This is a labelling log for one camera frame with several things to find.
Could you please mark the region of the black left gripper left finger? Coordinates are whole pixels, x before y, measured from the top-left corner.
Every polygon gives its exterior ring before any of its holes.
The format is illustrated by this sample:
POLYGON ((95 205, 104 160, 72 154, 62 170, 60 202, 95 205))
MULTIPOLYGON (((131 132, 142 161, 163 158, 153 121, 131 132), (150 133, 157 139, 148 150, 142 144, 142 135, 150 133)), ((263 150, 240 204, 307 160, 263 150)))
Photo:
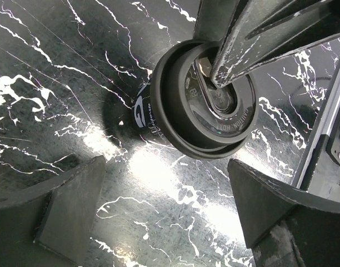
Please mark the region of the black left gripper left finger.
POLYGON ((96 156, 0 196, 0 266, 81 266, 106 174, 96 156))

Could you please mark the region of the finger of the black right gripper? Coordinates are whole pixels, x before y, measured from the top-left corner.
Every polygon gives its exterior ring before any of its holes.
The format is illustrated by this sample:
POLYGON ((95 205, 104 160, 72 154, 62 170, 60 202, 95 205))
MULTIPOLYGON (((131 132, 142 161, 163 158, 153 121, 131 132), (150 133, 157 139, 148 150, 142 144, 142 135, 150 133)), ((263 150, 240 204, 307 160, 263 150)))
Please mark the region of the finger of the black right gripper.
POLYGON ((211 72, 218 88, 340 36, 340 0, 236 1, 211 72))
POLYGON ((234 40, 237 36, 236 20, 242 13, 242 1, 200 1, 193 39, 203 41, 234 40))

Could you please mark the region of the single black paper cup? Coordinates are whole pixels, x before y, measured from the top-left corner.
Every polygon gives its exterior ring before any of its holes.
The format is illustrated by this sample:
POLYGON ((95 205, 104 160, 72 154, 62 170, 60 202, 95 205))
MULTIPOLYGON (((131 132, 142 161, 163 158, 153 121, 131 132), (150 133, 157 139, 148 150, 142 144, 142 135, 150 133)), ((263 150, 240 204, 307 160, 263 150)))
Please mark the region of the single black paper cup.
POLYGON ((130 108, 116 104, 109 93, 103 105, 102 119, 108 135, 175 149, 162 133, 153 114, 149 82, 141 83, 133 92, 130 108))

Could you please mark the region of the black plastic cup lid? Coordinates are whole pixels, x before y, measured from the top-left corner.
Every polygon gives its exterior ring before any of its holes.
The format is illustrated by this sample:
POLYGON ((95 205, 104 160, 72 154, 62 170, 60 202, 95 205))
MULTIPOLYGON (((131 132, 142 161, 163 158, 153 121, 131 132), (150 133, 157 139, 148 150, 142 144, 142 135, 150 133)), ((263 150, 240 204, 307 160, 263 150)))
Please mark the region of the black plastic cup lid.
POLYGON ((245 75, 216 88, 209 73, 218 42, 186 40, 156 65, 149 89, 151 125, 181 153, 223 159, 246 143, 258 118, 257 86, 245 75))

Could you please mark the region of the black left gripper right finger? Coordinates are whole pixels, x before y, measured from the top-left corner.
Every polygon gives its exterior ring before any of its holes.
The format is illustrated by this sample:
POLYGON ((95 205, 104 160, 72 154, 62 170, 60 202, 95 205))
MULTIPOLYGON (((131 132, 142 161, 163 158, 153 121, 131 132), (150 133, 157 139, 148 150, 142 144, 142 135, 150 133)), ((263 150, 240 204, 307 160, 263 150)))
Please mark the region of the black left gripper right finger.
POLYGON ((340 203, 271 178, 237 159, 229 179, 256 266, 340 266, 340 203))

